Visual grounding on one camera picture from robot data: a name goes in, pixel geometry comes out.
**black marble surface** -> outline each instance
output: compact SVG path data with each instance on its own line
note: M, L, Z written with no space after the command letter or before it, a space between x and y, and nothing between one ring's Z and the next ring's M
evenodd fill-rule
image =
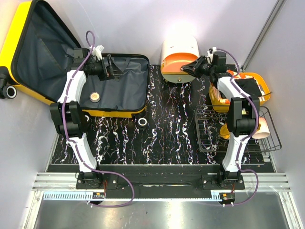
M146 119L139 130L131 119L94 117L88 142L99 164L219 164L225 153L199 151L195 109L211 104L208 79L166 83L160 66L150 66ZM52 164L77 164L71 147L60 136ZM263 164L261 153L244 154L243 163Z

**white cup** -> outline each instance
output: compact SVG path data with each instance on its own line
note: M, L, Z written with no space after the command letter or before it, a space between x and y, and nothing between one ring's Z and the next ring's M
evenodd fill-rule
M262 139L270 136L270 131L267 122L264 118L259 118L259 126L256 133L252 136L254 139Z

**gray fabric lining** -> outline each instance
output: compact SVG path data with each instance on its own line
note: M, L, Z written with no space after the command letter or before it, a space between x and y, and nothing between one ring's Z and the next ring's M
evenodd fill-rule
M113 60L123 71L120 80L100 81L97 76L89 76L81 92L81 107L102 110L139 110L144 107L148 61L139 57L114 57ZM101 97L99 102L91 102L92 92L99 93Z
M77 45L41 3L37 3L24 38L17 71L21 83L57 101L66 84L66 68Z

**metal floor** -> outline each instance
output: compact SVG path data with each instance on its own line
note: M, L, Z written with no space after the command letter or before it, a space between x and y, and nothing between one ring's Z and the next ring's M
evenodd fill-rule
M246 193L236 196L236 202L248 198ZM217 206L199 202L134 202L123 208L90 208L84 202L43 200L35 229L289 228L276 193L257 193L250 202L233 208L206 204Z

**cylindrical object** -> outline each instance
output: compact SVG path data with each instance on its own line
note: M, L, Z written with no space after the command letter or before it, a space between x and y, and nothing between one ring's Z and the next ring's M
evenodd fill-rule
M141 130L144 130L147 127L147 124L146 118L139 118L137 121L137 125Z
M259 118L259 126L256 133L252 136L254 139L262 139L270 136L268 124L264 118Z
M97 103L98 101L101 100L100 94L98 94L97 92L92 92L92 93L90 94L90 100L91 100L91 102L93 102L93 103Z
M2 89L3 96L7 99L13 99L17 96L17 90L11 85L5 85Z
M88 75L99 75L103 72L103 67L100 62L89 63L84 67L84 71Z

